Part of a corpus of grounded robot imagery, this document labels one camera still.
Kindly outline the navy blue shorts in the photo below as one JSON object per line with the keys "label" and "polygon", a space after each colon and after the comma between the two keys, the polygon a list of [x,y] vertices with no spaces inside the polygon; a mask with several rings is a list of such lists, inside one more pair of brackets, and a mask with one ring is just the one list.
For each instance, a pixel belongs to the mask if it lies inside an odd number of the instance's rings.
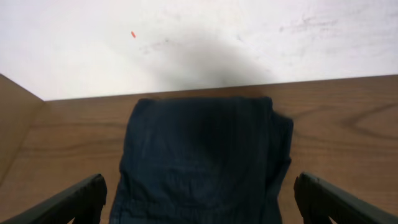
{"label": "navy blue shorts", "polygon": [[141,99],[111,223],[281,223],[294,124],[260,98]]}

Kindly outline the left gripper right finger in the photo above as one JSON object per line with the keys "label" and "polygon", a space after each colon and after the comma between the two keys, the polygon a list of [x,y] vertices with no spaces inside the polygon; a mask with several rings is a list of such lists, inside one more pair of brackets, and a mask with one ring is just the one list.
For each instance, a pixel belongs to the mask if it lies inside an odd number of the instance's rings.
{"label": "left gripper right finger", "polygon": [[308,172],[294,183],[294,197],[304,224],[397,224],[397,217]]}

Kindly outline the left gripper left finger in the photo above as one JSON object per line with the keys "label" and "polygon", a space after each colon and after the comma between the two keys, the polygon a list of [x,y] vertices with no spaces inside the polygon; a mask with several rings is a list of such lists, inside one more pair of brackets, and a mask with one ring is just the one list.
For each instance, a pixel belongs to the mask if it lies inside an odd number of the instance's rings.
{"label": "left gripper left finger", "polygon": [[95,174],[3,221],[3,224],[99,224],[106,196],[105,179],[101,174]]}

